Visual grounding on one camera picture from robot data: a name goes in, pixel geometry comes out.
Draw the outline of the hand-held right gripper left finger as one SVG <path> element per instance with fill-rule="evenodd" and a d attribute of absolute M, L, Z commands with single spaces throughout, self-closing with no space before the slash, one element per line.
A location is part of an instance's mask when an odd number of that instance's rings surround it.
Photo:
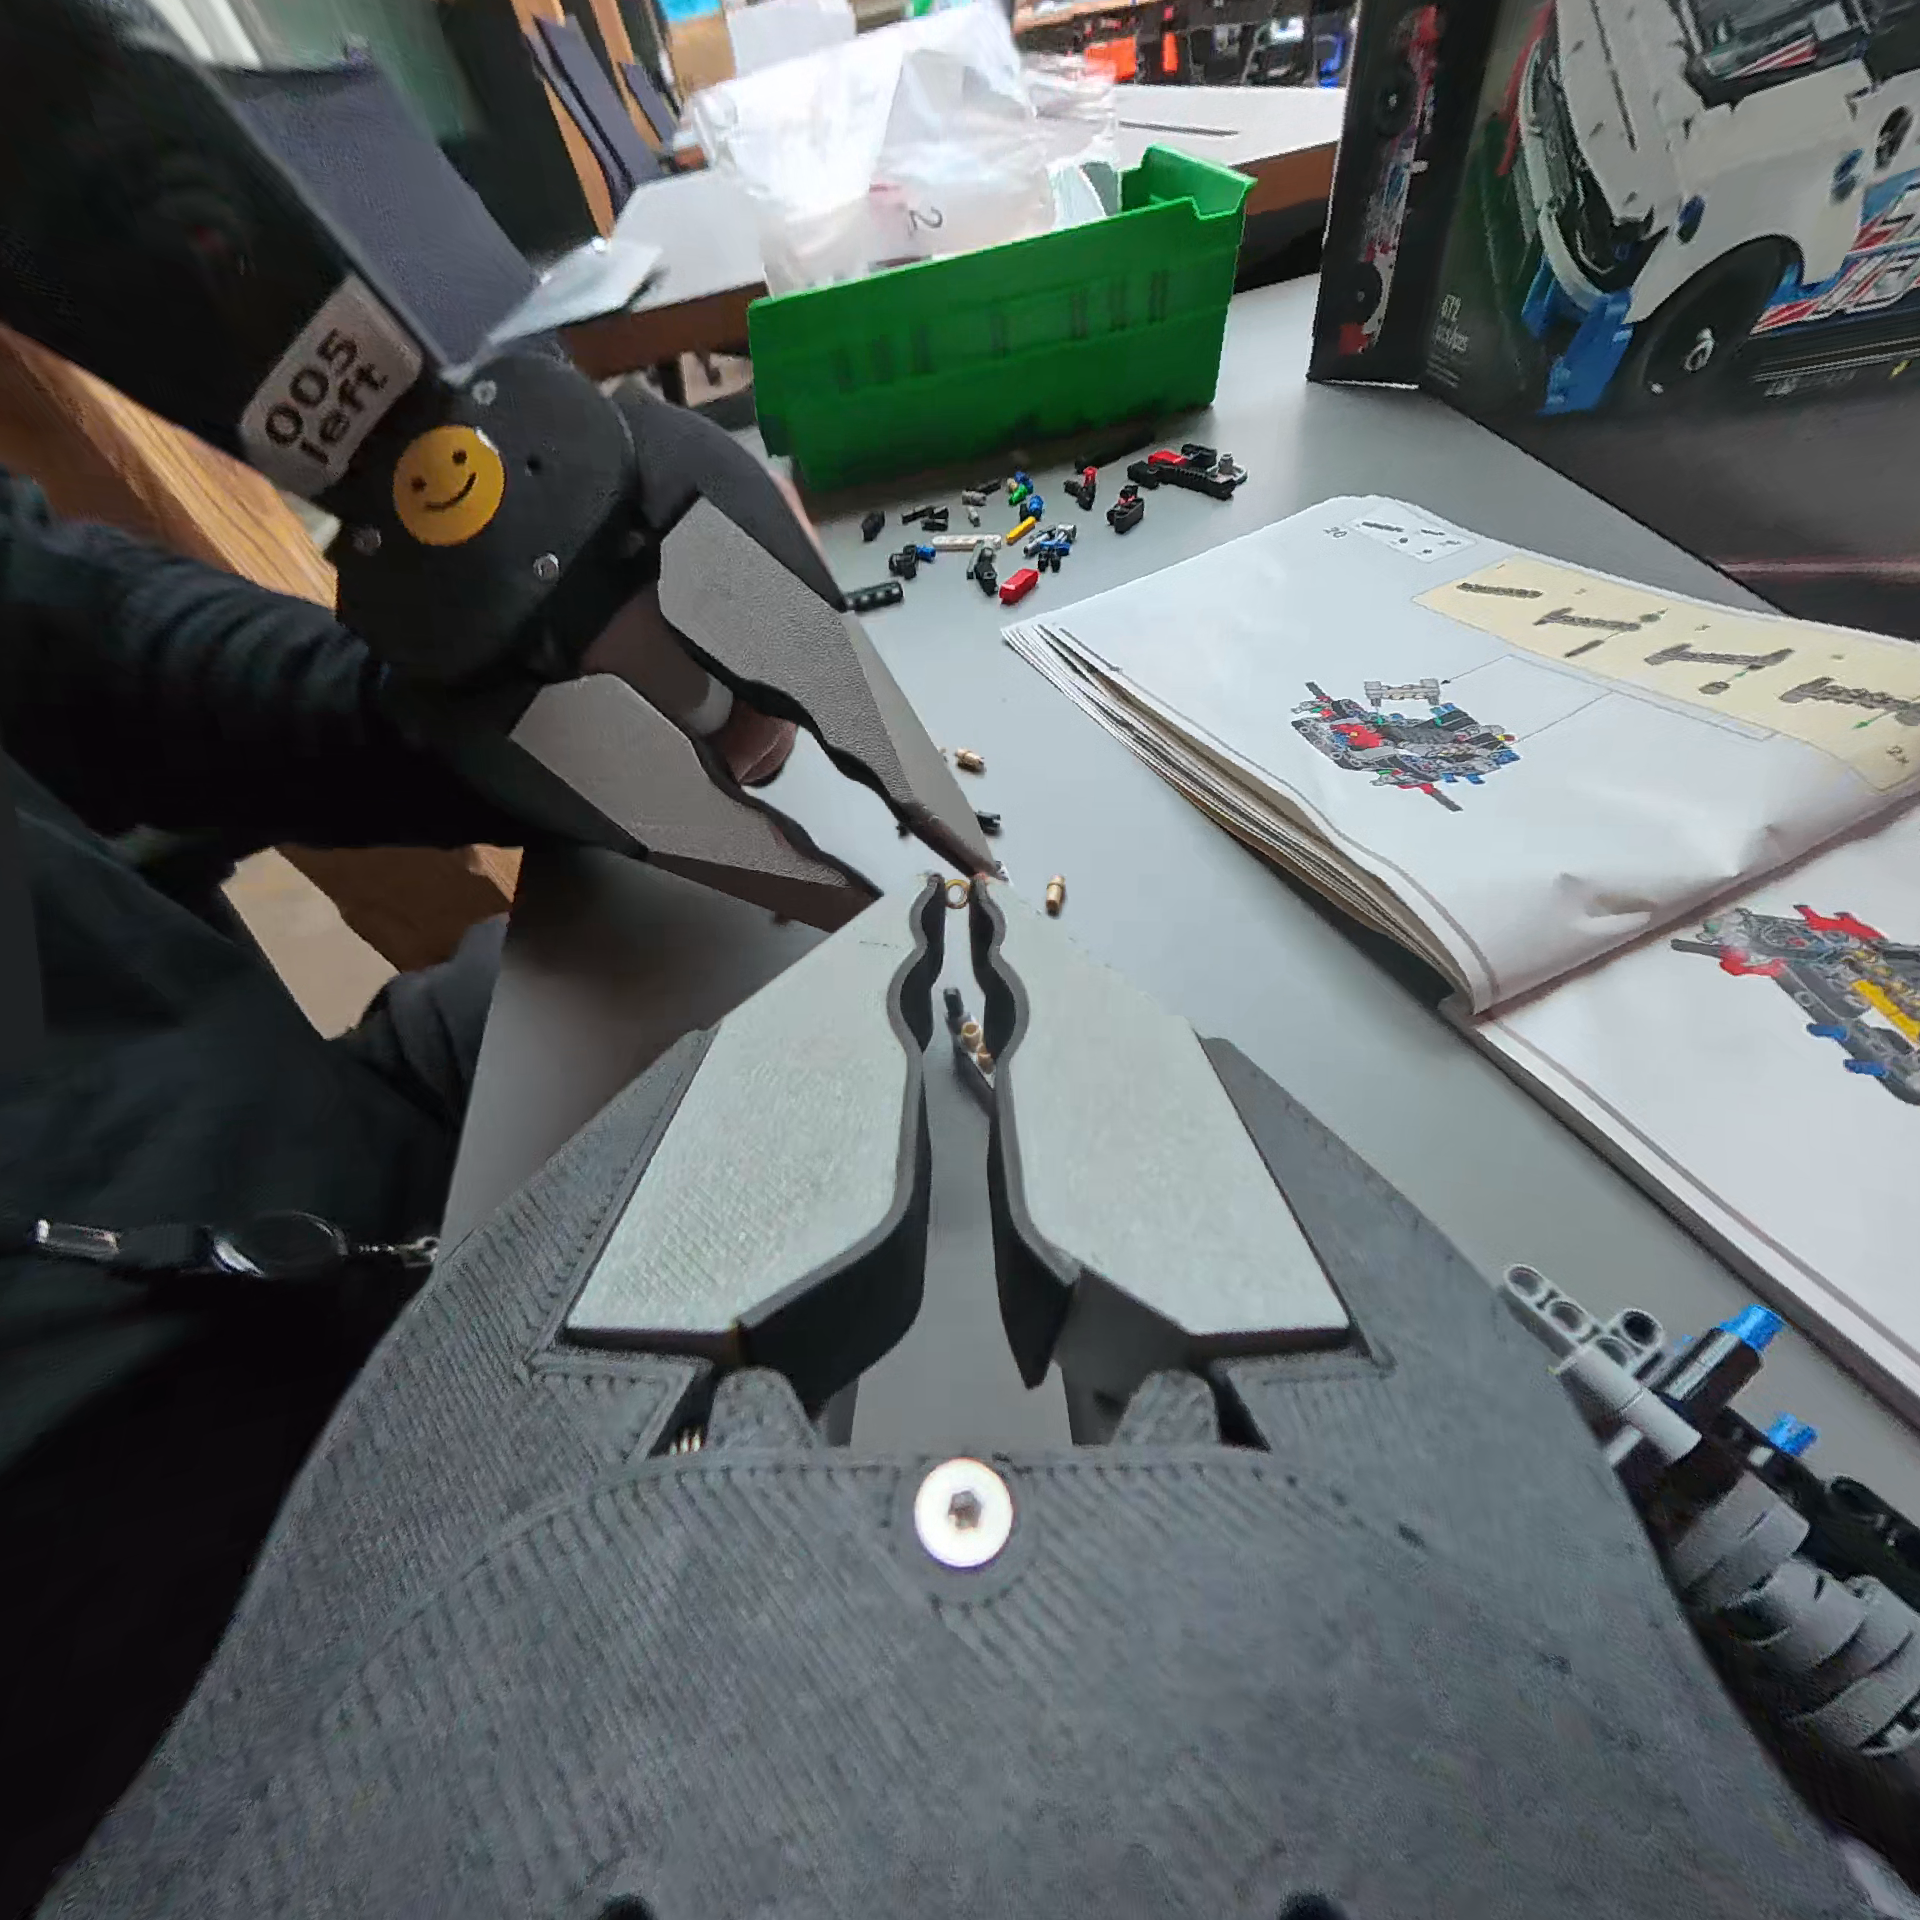
<path fill-rule="evenodd" d="M 770 1371 L 821 1413 L 899 1343 L 947 915 L 940 878 L 885 895 L 710 1030 L 592 1248 L 571 1349 Z"/>

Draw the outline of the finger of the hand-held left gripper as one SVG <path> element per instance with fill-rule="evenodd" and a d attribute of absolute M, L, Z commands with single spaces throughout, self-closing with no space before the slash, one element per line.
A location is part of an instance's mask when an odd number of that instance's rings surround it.
<path fill-rule="evenodd" d="M 756 714 L 808 731 L 961 872 L 998 861 L 955 772 L 876 651 L 804 514 L 748 447 L 691 410 L 618 400 L 657 536 L 664 624 Z"/>
<path fill-rule="evenodd" d="M 843 927 L 880 898 L 624 679 L 541 688 L 507 746 L 557 830 L 661 872 L 821 931 Z"/>

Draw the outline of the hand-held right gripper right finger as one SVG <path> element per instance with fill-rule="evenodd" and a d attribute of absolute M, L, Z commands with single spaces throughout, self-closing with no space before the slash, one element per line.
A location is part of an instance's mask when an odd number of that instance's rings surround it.
<path fill-rule="evenodd" d="M 979 880 L 998 1319 L 1026 1384 L 1336 1354 L 1353 1316 L 1193 1027 Z"/>

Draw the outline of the person's left forearm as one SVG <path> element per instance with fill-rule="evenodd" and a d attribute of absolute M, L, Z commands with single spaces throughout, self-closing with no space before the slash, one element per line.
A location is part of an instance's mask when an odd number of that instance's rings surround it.
<path fill-rule="evenodd" d="M 397 727 L 326 610 L 62 519 L 3 476 L 8 751 L 97 831 L 260 847 L 520 847 L 523 827 Z"/>

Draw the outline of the group of small lego pieces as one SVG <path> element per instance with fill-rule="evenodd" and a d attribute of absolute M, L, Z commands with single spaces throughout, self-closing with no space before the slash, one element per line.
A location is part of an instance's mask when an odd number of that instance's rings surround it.
<path fill-rule="evenodd" d="M 882 578 L 842 591 L 846 610 L 866 614 L 897 607 L 906 587 L 942 555 L 963 565 L 963 575 L 987 602 L 998 607 L 1019 606 L 1046 575 L 1061 573 L 1074 555 L 1080 540 L 1097 520 L 1113 536 L 1129 536 L 1145 523 L 1147 504 L 1156 493 L 1190 493 L 1214 502 L 1232 502 L 1249 479 L 1249 471 L 1220 447 L 1206 443 L 1182 443 L 1152 447 L 1125 467 L 1112 496 L 1104 496 L 1101 468 L 1082 463 L 1064 479 L 1061 493 L 1069 507 L 1067 516 L 1049 514 L 1043 491 L 1026 471 L 1016 471 L 1001 483 L 1004 504 L 1016 520 L 995 531 L 986 520 L 993 504 L 987 486 L 973 486 L 958 498 L 964 519 L 961 531 L 950 526 L 950 509 L 945 502 L 900 511 L 866 511 L 859 523 L 865 544 L 882 535 L 900 535 L 899 547 L 885 555 Z"/>

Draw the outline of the lego instruction booklet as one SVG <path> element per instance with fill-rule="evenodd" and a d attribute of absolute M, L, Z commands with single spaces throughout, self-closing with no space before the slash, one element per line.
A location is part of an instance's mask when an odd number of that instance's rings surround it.
<path fill-rule="evenodd" d="M 1915 1416 L 1914 643 L 1388 496 L 1001 636 Z"/>

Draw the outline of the grey lego chassis assembly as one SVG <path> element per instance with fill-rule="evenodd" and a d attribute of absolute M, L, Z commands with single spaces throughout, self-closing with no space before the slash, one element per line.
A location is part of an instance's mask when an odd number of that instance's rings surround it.
<path fill-rule="evenodd" d="M 1648 1311 L 1595 1316 L 1530 1263 L 1504 1271 L 1502 1296 L 1730 1687 L 1845 1824 L 1915 1843 L 1915 1519 L 1812 1471 L 1811 1424 L 1738 1410 L 1784 1316 L 1749 1304 L 1667 1343 Z"/>

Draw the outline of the lego race car box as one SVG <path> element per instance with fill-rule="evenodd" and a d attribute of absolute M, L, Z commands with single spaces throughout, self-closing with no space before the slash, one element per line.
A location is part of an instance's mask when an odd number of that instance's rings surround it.
<path fill-rule="evenodd" d="M 1918 5 L 1360 5 L 1308 378 L 1918 636 Z"/>

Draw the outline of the person's left hand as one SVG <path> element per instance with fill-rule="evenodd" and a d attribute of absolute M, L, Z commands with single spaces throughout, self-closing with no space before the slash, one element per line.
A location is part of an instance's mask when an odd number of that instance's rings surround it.
<path fill-rule="evenodd" d="M 657 587 L 638 591 L 582 648 L 581 671 L 638 691 L 681 734 L 701 740 L 737 783 L 780 779 L 798 727 L 738 698 L 661 612 Z"/>

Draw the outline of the green plastic bin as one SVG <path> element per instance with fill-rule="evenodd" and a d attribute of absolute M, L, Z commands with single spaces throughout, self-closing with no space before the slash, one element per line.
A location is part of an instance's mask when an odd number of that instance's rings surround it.
<path fill-rule="evenodd" d="M 1112 216 L 750 303 L 763 445 L 852 488 L 1212 404 L 1254 184 L 1149 146 Z"/>

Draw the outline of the dark navy chair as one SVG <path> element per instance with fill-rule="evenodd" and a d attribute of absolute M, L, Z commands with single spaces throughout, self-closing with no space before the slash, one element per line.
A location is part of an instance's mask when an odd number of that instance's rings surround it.
<path fill-rule="evenodd" d="M 515 8 L 595 220 L 610 230 L 640 188 L 678 171 L 674 111 L 640 63 L 613 69 L 604 61 L 565 5 Z"/>

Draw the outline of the clear plastic bags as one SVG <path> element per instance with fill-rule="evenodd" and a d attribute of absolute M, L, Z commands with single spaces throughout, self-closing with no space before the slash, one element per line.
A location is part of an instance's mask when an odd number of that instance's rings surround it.
<path fill-rule="evenodd" d="M 955 5 L 705 87 L 688 123 L 789 298 L 1113 216 L 1113 93 Z"/>

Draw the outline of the background shelf of goods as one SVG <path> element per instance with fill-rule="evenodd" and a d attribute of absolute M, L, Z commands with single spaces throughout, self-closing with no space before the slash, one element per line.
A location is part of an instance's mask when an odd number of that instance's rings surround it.
<path fill-rule="evenodd" d="M 1330 88 L 1349 75 L 1356 2 L 1016 2 L 1034 58 L 1083 58 L 1120 85 Z"/>

